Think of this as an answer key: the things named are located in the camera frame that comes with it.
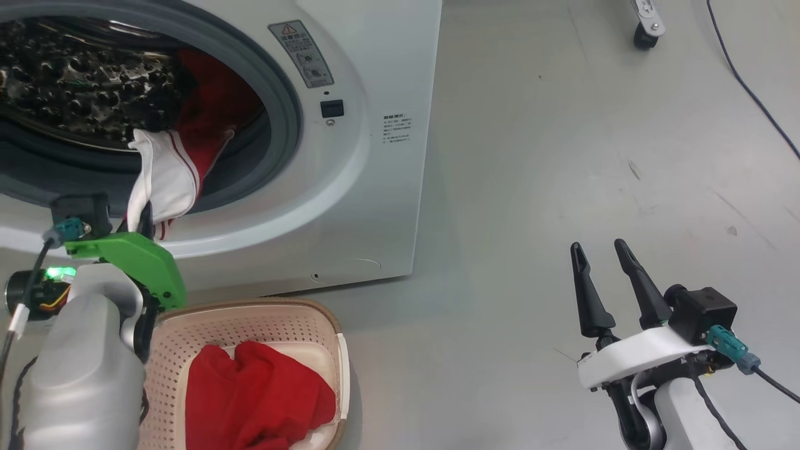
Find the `white washing machine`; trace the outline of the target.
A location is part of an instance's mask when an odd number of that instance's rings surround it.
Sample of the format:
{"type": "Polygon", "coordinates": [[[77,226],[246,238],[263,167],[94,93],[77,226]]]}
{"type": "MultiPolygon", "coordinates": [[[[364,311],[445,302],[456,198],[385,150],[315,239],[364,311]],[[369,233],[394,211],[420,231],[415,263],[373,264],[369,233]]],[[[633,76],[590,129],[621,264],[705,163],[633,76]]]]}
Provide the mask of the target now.
{"type": "MultiPolygon", "coordinates": [[[[224,207],[191,209],[157,240],[192,296],[320,288],[309,273],[337,259],[377,261],[377,279],[411,273],[442,0],[185,1],[242,24],[302,106],[296,154],[266,187],[224,207]],[[306,87],[268,29],[294,20],[314,38],[333,85],[306,87]],[[335,99],[345,114],[323,119],[320,102],[335,99]],[[412,138],[383,144],[383,115],[396,113],[412,115],[412,138]]],[[[0,194],[0,292],[12,273],[32,266],[51,223],[49,205],[0,194]]]]}

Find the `black caster wheel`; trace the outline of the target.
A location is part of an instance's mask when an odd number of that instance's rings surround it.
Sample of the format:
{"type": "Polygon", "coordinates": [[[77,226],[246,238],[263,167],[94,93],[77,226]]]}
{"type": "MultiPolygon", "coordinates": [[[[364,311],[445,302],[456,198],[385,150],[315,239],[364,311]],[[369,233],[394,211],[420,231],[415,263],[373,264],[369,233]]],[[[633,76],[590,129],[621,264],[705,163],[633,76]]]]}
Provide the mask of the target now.
{"type": "Polygon", "coordinates": [[[657,45],[658,37],[648,34],[643,24],[639,23],[635,29],[634,37],[632,37],[632,43],[634,43],[635,48],[647,51],[657,45]]]}

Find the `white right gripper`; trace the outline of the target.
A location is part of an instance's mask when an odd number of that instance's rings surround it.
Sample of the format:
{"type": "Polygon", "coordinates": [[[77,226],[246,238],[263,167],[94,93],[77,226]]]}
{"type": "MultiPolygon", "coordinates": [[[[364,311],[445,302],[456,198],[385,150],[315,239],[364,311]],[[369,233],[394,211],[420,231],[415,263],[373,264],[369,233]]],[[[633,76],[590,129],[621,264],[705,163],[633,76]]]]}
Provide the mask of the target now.
{"type": "MultiPolygon", "coordinates": [[[[638,322],[645,331],[580,359],[577,362],[578,379],[584,389],[619,381],[685,355],[713,350],[708,344],[691,344],[669,326],[661,327],[671,318],[673,310],[626,241],[615,239],[614,248],[623,273],[631,280],[641,313],[638,322]]],[[[591,265],[582,245],[579,242],[572,243],[569,255],[582,336],[598,341],[614,339],[612,329],[616,322],[598,296],[591,279],[591,265]]]]}

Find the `cream perforated laundry basket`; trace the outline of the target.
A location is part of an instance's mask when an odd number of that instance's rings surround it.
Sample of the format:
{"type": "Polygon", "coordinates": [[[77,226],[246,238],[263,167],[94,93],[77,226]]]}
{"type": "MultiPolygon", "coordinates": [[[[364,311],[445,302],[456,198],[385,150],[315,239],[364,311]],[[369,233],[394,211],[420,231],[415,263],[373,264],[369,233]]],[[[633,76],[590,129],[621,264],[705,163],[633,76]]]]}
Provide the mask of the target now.
{"type": "Polygon", "coordinates": [[[300,298],[234,300],[161,314],[146,365],[149,410],[139,428],[136,450],[186,450],[184,403],[192,361],[208,344],[232,354],[248,340],[317,371],[336,395],[332,421],[291,450],[338,450],[351,407],[348,342],[328,308],[300,298]]]}

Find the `grey rubber door gasket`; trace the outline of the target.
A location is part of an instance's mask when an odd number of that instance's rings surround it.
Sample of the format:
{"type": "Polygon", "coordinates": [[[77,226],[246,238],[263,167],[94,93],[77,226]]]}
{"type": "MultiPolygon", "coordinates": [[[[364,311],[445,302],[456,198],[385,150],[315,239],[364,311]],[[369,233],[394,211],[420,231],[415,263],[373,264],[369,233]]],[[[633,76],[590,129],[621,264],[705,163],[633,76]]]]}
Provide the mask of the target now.
{"type": "MultiPolygon", "coordinates": [[[[244,199],[266,187],[291,162],[302,134],[303,112],[292,82],[262,44],[185,0],[0,0],[0,22],[35,16],[118,18],[171,35],[234,69],[266,110],[231,141],[212,168],[192,213],[244,199]]],[[[109,196],[122,216],[138,175],[137,154],[112,156],[37,136],[0,119],[0,194],[47,207],[65,194],[109,196]]]]}

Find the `grey warning sticker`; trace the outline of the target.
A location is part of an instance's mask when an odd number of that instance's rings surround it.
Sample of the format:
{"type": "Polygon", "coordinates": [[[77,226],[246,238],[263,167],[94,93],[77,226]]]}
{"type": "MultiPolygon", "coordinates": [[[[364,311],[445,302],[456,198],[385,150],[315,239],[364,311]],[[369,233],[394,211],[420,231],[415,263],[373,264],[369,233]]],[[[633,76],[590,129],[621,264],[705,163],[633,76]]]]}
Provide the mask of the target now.
{"type": "Polygon", "coordinates": [[[268,29],[291,58],[307,88],[334,84],[328,63],[303,22],[274,23],[268,29]]]}

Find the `red and white jersey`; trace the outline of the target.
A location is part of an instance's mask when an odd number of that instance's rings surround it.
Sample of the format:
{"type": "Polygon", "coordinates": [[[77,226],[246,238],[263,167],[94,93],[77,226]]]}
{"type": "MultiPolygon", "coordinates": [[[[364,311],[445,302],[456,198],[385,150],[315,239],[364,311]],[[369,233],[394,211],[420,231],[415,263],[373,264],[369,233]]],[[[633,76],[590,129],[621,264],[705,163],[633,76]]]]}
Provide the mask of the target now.
{"type": "Polygon", "coordinates": [[[134,130],[129,143],[142,166],[129,195],[126,230],[138,232],[140,213],[151,201],[157,240],[194,207],[220,155],[263,108],[251,86],[220,60],[197,49],[182,49],[178,57],[196,85],[177,120],[165,131],[134,130]]]}

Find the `plain red garment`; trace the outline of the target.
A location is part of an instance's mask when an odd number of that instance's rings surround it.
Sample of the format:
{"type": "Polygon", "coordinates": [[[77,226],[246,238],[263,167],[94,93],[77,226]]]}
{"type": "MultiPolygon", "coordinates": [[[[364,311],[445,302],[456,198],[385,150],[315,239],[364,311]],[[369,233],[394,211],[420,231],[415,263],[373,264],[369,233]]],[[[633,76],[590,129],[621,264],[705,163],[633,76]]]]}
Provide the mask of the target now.
{"type": "Polygon", "coordinates": [[[186,450],[291,450],[334,419],[337,401],[317,371],[255,341],[229,355],[206,345],[189,366],[186,450]]]}

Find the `steel washing machine drum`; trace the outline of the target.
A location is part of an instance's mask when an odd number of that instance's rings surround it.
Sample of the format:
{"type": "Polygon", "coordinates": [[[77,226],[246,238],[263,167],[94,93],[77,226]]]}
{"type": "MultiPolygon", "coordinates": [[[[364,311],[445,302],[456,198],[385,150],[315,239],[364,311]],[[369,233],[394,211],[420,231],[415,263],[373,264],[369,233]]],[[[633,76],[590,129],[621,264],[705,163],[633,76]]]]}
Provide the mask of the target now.
{"type": "Polygon", "coordinates": [[[0,119],[84,148],[165,131],[197,85],[175,38],[89,17],[0,22],[0,119]]]}

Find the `small printed text label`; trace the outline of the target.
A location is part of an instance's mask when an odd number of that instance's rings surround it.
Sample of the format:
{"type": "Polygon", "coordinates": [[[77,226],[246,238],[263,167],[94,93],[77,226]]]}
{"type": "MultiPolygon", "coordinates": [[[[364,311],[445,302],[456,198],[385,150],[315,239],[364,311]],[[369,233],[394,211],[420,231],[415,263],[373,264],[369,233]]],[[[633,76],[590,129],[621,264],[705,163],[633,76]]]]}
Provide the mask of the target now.
{"type": "Polygon", "coordinates": [[[385,114],[382,117],[382,143],[397,144],[408,142],[413,135],[412,115],[403,112],[385,114]]]}

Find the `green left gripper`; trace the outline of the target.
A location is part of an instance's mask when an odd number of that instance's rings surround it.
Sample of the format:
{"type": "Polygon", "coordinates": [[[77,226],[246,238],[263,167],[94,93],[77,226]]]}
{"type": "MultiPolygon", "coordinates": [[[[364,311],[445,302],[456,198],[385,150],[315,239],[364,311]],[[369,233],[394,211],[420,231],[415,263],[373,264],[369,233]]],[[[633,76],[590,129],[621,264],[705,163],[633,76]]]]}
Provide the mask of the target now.
{"type": "Polygon", "coordinates": [[[29,320],[56,316],[71,294],[78,294],[78,270],[73,267],[44,267],[50,250],[64,247],[76,259],[96,259],[93,268],[110,265],[122,271],[157,302],[160,310],[177,310],[186,305],[186,288],[174,258],[154,240],[152,202],[146,202],[139,216],[138,233],[120,232],[99,239],[83,239],[75,233],[47,232],[34,267],[17,271],[6,282],[5,305],[15,313],[24,304],[29,320]]]}

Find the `round white filter cover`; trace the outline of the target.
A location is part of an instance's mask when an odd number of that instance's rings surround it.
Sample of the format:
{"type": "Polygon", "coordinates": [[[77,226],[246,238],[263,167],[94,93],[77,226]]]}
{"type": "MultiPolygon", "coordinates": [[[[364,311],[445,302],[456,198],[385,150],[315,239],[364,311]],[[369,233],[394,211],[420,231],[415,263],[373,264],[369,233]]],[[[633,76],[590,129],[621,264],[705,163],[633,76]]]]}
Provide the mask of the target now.
{"type": "Polygon", "coordinates": [[[379,278],[382,265],[370,259],[337,259],[324,262],[309,273],[315,284],[334,286],[357,284],[379,278]]]}

